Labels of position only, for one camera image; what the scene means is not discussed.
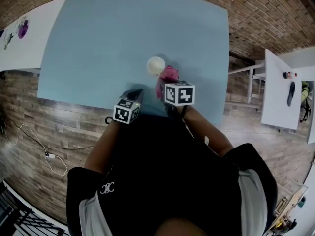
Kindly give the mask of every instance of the white cup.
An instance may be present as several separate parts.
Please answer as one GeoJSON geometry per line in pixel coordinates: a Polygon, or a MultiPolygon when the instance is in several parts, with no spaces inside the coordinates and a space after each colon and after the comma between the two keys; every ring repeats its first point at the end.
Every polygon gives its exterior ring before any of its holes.
{"type": "Polygon", "coordinates": [[[159,56],[149,58],[147,62],[147,69],[150,73],[160,74],[165,69],[165,61],[159,56]]]}

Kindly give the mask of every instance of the t-shirt logo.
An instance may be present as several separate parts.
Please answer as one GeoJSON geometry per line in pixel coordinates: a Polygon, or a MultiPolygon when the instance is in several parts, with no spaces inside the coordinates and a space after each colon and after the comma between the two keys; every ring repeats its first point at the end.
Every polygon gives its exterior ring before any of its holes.
{"type": "Polygon", "coordinates": [[[112,184],[115,184],[115,183],[111,182],[111,183],[107,183],[107,184],[103,185],[102,190],[104,189],[104,191],[100,191],[100,194],[107,194],[108,192],[113,192],[114,188],[110,189],[110,186],[112,184]]]}

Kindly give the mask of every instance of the white cable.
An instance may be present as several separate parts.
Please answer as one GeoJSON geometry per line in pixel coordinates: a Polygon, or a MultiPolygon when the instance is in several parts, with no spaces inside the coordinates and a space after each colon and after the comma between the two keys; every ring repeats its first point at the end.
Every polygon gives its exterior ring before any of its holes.
{"type": "MultiPolygon", "coordinates": [[[[8,136],[7,136],[7,134],[6,134],[6,130],[4,130],[6,138],[8,139],[8,141],[9,141],[12,145],[16,145],[16,144],[17,144],[17,142],[18,142],[18,140],[19,140],[19,130],[20,130],[23,126],[28,127],[28,128],[31,130],[31,132],[33,133],[33,135],[35,135],[35,133],[33,132],[33,130],[31,129],[30,126],[27,126],[27,125],[25,125],[25,124],[22,124],[21,127],[18,128],[18,131],[17,131],[17,133],[18,133],[17,139],[16,139],[16,142],[13,144],[13,143],[11,143],[11,141],[9,140],[9,138],[8,138],[8,136]]],[[[65,172],[64,172],[63,175],[62,175],[62,174],[59,174],[58,172],[53,171],[53,169],[51,168],[50,164],[47,162],[46,147],[40,142],[38,136],[37,136],[37,135],[35,135],[35,136],[36,136],[36,138],[37,138],[39,144],[42,145],[42,147],[44,148],[44,151],[45,151],[45,161],[46,161],[46,163],[49,165],[49,168],[51,169],[51,171],[52,171],[53,173],[56,173],[56,174],[58,174],[58,175],[64,177],[64,175],[65,175],[66,172],[68,171],[67,165],[66,165],[66,164],[64,163],[64,161],[61,159],[61,157],[59,157],[59,156],[57,156],[57,155],[54,155],[55,157],[58,157],[58,158],[62,161],[62,163],[65,165],[66,170],[65,170],[65,172]]]]}
{"type": "Polygon", "coordinates": [[[65,165],[66,170],[65,170],[65,172],[64,172],[63,175],[59,174],[58,172],[53,171],[53,169],[51,168],[50,164],[47,162],[47,156],[45,156],[45,161],[46,161],[46,163],[49,165],[49,168],[51,169],[51,171],[52,171],[53,173],[56,173],[56,174],[58,174],[58,175],[64,177],[64,175],[65,175],[66,172],[68,171],[68,167],[67,167],[67,165],[63,162],[63,160],[60,158],[60,156],[55,155],[55,157],[58,157],[58,158],[62,161],[62,163],[65,165]]]}

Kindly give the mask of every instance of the forearm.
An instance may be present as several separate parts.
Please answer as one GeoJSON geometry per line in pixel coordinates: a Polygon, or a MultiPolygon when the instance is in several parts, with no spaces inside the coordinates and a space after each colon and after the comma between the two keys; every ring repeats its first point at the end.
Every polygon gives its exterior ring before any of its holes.
{"type": "Polygon", "coordinates": [[[184,121],[195,139],[203,142],[205,136],[208,137],[208,146],[219,156],[223,157],[226,153],[233,149],[233,146],[228,138],[211,125],[193,107],[187,107],[184,115],[184,121]]]}
{"type": "Polygon", "coordinates": [[[119,122],[111,121],[86,159],[84,168],[100,172],[101,174],[106,174],[109,171],[110,157],[120,128],[121,124],[119,122]]]}

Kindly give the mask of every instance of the blue table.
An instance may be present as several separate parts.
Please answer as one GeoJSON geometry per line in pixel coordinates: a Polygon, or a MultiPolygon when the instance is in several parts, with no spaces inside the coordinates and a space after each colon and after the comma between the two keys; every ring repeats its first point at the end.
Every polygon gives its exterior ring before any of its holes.
{"type": "Polygon", "coordinates": [[[220,123],[229,62],[227,11],[202,0],[66,0],[46,45],[38,97],[113,109],[127,89],[145,90],[142,111],[165,115],[161,56],[196,85],[195,107],[220,123]]]}

